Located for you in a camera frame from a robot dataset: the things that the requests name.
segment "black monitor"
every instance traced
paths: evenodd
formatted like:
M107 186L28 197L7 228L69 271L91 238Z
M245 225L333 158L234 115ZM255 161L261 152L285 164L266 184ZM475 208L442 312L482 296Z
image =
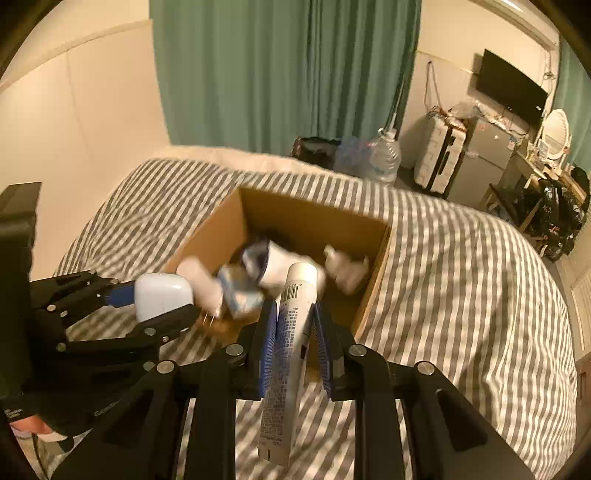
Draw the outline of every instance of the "black monitor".
M532 127L539 126L548 93L490 50L484 51L476 90L499 102Z

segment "black bag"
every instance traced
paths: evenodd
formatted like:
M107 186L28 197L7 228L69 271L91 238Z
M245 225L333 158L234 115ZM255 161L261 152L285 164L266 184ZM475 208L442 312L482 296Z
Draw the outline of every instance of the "black bag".
M545 239L545 255L557 261L569 254L583 226L584 213L570 190L556 180L539 180L542 205L532 221L534 235Z
M297 137L291 149L291 156L306 163L332 170L335 166L335 154L339 145L340 140Z

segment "white tube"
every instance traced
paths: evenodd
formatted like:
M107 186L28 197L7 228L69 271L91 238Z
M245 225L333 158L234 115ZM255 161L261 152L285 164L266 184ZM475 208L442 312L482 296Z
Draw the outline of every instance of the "white tube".
M289 466L310 346L309 312L317 297L316 268L293 264L281 293L269 387L263 399L259 457Z

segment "mini fridge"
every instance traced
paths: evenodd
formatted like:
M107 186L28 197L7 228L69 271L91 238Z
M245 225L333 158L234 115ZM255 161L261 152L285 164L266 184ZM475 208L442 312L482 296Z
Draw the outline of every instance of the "mini fridge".
M464 149L443 196L450 202L478 208L489 184L499 183L514 147L511 134L485 119L472 118Z

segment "open cardboard box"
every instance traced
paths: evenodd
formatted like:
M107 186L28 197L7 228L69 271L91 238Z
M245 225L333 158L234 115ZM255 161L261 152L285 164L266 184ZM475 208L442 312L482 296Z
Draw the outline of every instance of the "open cardboard box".
M196 256L212 273L230 261L257 238L269 238L292 252L312 257L324 265L327 244L346 252L353 259L367 256L372 268L369 281L356 294L347 296L327 278L322 301L333 321L347 326L357 338L368 314L368 306L378 293L384 273L391 227L384 221L357 215L328 205L263 190L239 187L226 197L199 225L164 267L176 272L185 257ZM229 313L204 330L224 345L236 341L240 328L256 322L258 314L247 320L233 320ZM317 365L317 348L310 348L308 365Z

